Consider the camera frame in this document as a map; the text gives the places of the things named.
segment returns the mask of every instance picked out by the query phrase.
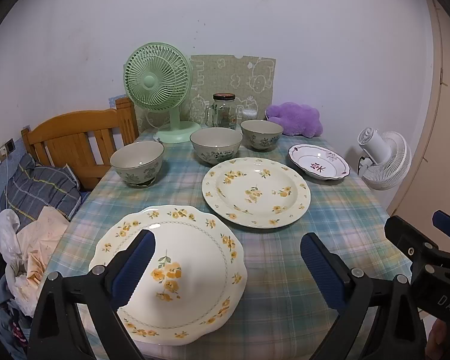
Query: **table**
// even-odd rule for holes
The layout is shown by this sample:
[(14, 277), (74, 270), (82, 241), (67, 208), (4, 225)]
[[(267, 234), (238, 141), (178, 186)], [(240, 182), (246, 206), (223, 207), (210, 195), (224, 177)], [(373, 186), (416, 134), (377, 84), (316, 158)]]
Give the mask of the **table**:
[[(151, 140), (144, 133), (138, 140)], [(241, 146), (238, 156), (261, 157), (297, 169), (288, 149), (297, 143), (330, 148), (322, 138), (282, 136), (274, 150), (259, 152)], [(88, 271), (95, 245), (123, 216), (161, 204), (192, 205), (211, 212), (202, 196), (202, 178), (210, 169), (195, 156), (190, 142), (166, 144), (162, 169), (149, 188), (128, 187), (110, 170), (71, 221), (61, 238), (47, 273), (63, 276)], [(310, 272), (300, 257), (300, 240), (315, 232), (325, 246), (349, 267), (360, 267), (373, 278), (410, 278), (409, 261), (386, 238), (386, 212), (354, 173), (342, 181), (320, 181), (303, 175), (311, 190), (311, 203), (292, 225), (270, 230), (245, 229), (220, 218), (244, 249), (248, 281), (240, 303), (227, 323), (185, 346), (137, 343), (145, 356), (193, 360), (308, 359), (336, 318), (327, 308)], [(98, 357), (107, 358), (82, 313), (89, 339)], [(373, 319), (369, 312), (351, 353), (356, 357)]]

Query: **silver bolt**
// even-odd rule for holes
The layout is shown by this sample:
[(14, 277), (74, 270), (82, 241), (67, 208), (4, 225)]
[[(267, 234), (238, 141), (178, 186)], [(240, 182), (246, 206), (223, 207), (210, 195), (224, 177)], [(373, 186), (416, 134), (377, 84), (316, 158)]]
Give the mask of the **silver bolt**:
[(363, 271), (360, 268), (353, 268), (352, 275), (356, 278), (361, 278), (363, 276)]
[(399, 283), (402, 284), (407, 284), (408, 283), (408, 279), (406, 276), (403, 276), (402, 274), (397, 275), (397, 280)]
[(94, 275), (101, 275), (105, 271), (105, 267), (103, 265), (96, 265), (91, 269), (91, 273)]
[(51, 272), (51, 273), (48, 274), (47, 279), (48, 280), (55, 280), (55, 279), (58, 278), (58, 276), (59, 276), (59, 273), (57, 271)]
[(426, 270), (429, 274), (434, 274), (434, 273), (435, 273), (435, 268), (433, 268), (430, 264), (425, 265), (425, 270)]

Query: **electric fan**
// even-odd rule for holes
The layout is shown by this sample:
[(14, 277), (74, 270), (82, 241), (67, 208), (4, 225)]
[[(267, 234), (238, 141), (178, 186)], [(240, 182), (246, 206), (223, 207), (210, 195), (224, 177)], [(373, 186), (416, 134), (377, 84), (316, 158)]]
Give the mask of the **electric fan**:
[(158, 129), (154, 138), (164, 143), (190, 140), (200, 125), (180, 121), (179, 104), (191, 88), (191, 71), (185, 56), (166, 43), (147, 43), (128, 58), (123, 83), (128, 97), (151, 112), (169, 111), (170, 123)]
[(358, 175), (370, 188), (388, 190), (407, 175), (412, 156), (407, 142), (398, 132), (379, 134), (367, 127), (360, 132), (358, 144), (367, 154), (360, 159)]

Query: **purple fluffy pillow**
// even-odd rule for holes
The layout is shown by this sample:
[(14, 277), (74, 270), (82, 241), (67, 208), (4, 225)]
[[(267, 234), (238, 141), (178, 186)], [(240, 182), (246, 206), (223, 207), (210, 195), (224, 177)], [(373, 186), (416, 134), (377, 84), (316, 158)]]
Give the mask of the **purple fluffy pillow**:
[(320, 113), (316, 108), (293, 102), (269, 105), (266, 110), (268, 120), (283, 127), (285, 135), (303, 135), (313, 138), (323, 133)]

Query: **round plate with yellow flowers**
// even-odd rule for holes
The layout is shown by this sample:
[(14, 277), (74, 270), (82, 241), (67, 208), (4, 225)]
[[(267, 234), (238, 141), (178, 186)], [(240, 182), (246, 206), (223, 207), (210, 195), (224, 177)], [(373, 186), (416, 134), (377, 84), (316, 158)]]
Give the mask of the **round plate with yellow flowers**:
[(310, 205), (310, 190), (302, 176), (266, 158), (219, 163), (203, 178), (202, 193), (217, 214), (254, 228), (289, 225)]
[(243, 248), (216, 216), (190, 206), (151, 206), (129, 214), (98, 242), (94, 266), (107, 265), (142, 229), (155, 253), (117, 314), (137, 341), (184, 345), (221, 327), (245, 289)]

